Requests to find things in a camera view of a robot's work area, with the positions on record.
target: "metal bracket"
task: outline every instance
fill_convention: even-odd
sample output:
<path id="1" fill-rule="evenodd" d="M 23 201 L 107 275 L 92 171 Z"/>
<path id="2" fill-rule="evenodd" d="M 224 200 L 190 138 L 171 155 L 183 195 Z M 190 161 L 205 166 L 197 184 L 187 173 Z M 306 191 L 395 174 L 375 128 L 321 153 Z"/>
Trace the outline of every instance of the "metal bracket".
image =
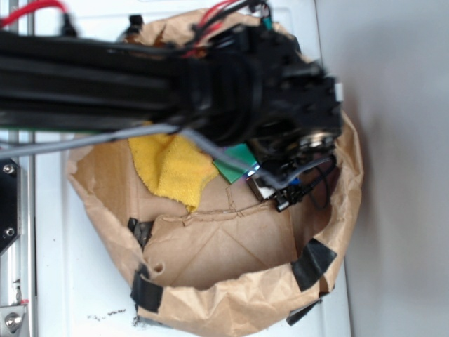
<path id="1" fill-rule="evenodd" d="M 18 170 L 14 161 L 0 160 L 0 255 L 19 237 Z"/>
<path id="2" fill-rule="evenodd" d="M 27 323 L 26 305 L 0 308 L 0 336 L 17 337 L 20 329 Z"/>

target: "black mount plate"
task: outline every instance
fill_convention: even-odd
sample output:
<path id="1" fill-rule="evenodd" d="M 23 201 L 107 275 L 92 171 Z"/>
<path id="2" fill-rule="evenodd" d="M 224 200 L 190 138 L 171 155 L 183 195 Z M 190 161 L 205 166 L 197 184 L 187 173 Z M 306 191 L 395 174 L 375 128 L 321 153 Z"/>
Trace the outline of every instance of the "black mount plate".
<path id="1" fill-rule="evenodd" d="M 14 161 L 0 160 L 0 255 L 19 236 L 18 173 Z"/>

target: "black tape strip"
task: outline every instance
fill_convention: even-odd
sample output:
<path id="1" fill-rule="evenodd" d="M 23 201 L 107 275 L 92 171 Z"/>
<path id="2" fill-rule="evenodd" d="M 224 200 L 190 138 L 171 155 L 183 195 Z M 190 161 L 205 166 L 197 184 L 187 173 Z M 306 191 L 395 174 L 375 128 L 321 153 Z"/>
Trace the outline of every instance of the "black tape strip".
<path id="1" fill-rule="evenodd" d="M 304 247 L 301 257 L 292 262 L 292 270 L 301 291 L 312 287 L 329 268 L 337 253 L 320 241 L 312 239 Z"/>
<path id="2" fill-rule="evenodd" d="M 317 305 L 317 304 L 319 304 L 321 302 L 323 302 L 323 300 L 321 300 L 321 299 L 317 300 L 315 303 L 312 303 L 311 305 L 309 305 L 308 307 L 305 307 L 301 311 L 298 311 L 295 314 L 287 317 L 288 325 L 293 326 L 296 323 L 298 323 L 305 315 L 307 315 L 310 312 L 310 310 L 315 308 L 315 305 Z"/>
<path id="3" fill-rule="evenodd" d="M 143 265 L 134 274 L 131 298 L 145 310 L 157 313 L 162 302 L 163 287 L 148 281 L 148 269 Z"/>

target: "yellow cloth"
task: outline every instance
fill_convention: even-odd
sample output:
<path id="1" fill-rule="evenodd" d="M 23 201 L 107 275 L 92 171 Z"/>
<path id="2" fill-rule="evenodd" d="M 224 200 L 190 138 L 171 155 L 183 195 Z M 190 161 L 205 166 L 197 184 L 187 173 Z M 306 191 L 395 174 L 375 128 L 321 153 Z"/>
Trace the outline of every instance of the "yellow cloth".
<path id="1" fill-rule="evenodd" d="M 154 135 L 129 139 L 134 167 L 148 190 L 198 209 L 204 187 L 218 175 L 212 158 L 182 136 Z"/>

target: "brown paper bag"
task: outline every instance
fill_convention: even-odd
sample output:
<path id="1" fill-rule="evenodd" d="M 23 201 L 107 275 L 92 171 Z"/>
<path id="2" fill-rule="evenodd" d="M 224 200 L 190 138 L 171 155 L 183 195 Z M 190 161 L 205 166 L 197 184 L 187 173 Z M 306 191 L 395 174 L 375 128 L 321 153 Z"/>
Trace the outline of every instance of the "brown paper bag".
<path id="1" fill-rule="evenodd" d="M 202 13 L 146 25 L 142 42 L 152 44 L 165 27 L 167 41 L 183 43 Z M 223 29 L 237 22 L 258 19 L 232 15 Z M 126 141 L 72 151 L 67 173 L 123 277 L 134 290 L 136 280 L 141 292 L 156 289 L 155 309 L 139 308 L 140 316 L 200 336 L 244 336 L 333 290 L 363 180 L 358 136 L 346 116 L 335 154 L 340 177 L 326 211 L 317 211 L 305 198 L 277 213 L 270 201 L 260 204 L 244 182 L 229 186 L 217 177 L 206 186 L 199 210 L 189 215 L 184 205 L 146 189 Z M 155 220 L 144 251 L 126 226 L 129 218 Z M 318 246 L 308 244 L 312 238 Z M 335 254 L 311 283 L 302 281 L 308 275 L 293 270 L 314 247 Z M 149 274 L 136 274 L 142 268 Z"/>

